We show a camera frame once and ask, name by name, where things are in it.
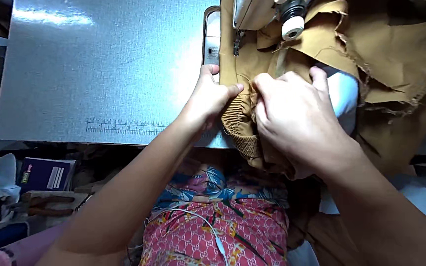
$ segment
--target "patterned fabric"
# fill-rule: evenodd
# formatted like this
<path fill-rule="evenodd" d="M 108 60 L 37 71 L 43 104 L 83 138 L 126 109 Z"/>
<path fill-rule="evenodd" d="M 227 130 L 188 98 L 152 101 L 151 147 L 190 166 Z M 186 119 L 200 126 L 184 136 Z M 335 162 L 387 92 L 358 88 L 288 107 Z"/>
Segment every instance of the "patterned fabric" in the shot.
<path fill-rule="evenodd" d="M 211 228 L 185 212 L 159 215 L 172 208 L 204 217 L 223 243 L 229 265 L 286 265 L 286 199 L 277 180 L 243 171 L 225 178 L 211 166 L 184 164 L 152 209 L 140 265 L 224 265 Z"/>

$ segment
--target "right hand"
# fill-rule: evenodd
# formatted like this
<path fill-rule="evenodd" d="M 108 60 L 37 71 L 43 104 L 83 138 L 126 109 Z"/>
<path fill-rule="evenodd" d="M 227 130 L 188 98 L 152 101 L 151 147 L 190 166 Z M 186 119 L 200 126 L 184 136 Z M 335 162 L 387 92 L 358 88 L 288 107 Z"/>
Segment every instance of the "right hand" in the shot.
<path fill-rule="evenodd" d="M 312 67 L 310 85 L 294 72 L 277 79 L 257 75 L 253 86 L 261 93 L 256 106 L 257 129 L 289 159 L 321 174 L 339 173 L 362 151 L 333 111 L 326 73 Z"/>

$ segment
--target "left hand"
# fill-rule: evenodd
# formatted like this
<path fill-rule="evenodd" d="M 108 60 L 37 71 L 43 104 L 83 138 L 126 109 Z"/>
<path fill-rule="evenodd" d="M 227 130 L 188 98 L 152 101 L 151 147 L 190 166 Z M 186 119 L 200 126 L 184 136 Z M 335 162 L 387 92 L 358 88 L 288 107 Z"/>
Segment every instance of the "left hand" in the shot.
<path fill-rule="evenodd" d="M 219 71 L 218 65 L 202 65 L 192 96 L 180 113 L 181 117 L 199 129 L 212 128 L 214 119 L 228 100 L 236 97 L 244 89 L 242 84 L 230 86 L 216 84 L 213 75 Z"/>

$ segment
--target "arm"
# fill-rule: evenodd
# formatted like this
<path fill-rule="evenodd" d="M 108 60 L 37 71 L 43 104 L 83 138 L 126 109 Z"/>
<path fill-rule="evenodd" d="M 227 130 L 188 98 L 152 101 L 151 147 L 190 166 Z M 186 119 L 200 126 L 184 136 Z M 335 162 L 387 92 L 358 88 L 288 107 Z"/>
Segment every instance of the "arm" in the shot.
<path fill-rule="evenodd" d="M 219 67 L 204 65 L 184 109 L 129 165 L 73 218 L 38 265 L 114 265 L 165 188 L 172 174 L 205 128 L 239 86 L 213 81 Z"/>
<path fill-rule="evenodd" d="M 426 216 L 371 164 L 338 123 L 326 73 L 310 69 L 310 85 L 293 72 L 253 84 L 262 137 L 323 178 L 353 241 L 371 265 L 426 265 Z"/>

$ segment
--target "white earphone cable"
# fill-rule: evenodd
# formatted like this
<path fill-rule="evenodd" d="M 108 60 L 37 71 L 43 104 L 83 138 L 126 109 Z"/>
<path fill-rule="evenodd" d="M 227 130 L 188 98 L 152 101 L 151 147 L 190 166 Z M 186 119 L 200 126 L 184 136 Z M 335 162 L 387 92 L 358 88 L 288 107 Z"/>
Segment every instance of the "white earphone cable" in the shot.
<path fill-rule="evenodd" d="M 181 211 L 181 212 L 184 212 L 184 213 L 187 213 L 187 214 L 194 215 L 194 216 L 202 219 L 203 221 L 205 221 L 208 224 L 208 226 L 210 226 L 210 228 L 212 229 L 212 232 L 213 232 L 214 237 L 215 237 L 216 246 L 218 247 L 218 250 L 220 251 L 221 255 L 223 256 L 224 262 L 226 263 L 226 265 L 228 265 L 228 259 L 226 258 L 226 251 L 224 250 L 223 243 L 221 242 L 220 238 L 216 234 L 214 227 L 204 217 L 202 217 L 202 216 L 200 216 L 200 215 L 198 215 L 194 212 L 191 212 L 191 211 L 174 208 L 174 209 L 169 209 L 169 210 L 165 210 L 165 211 L 158 213 L 156 216 L 154 216 L 154 218 L 149 220 L 147 223 L 150 223 L 151 221 L 153 221 L 155 218 L 157 218 L 162 213 L 169 212 L 169 211 Z"/>

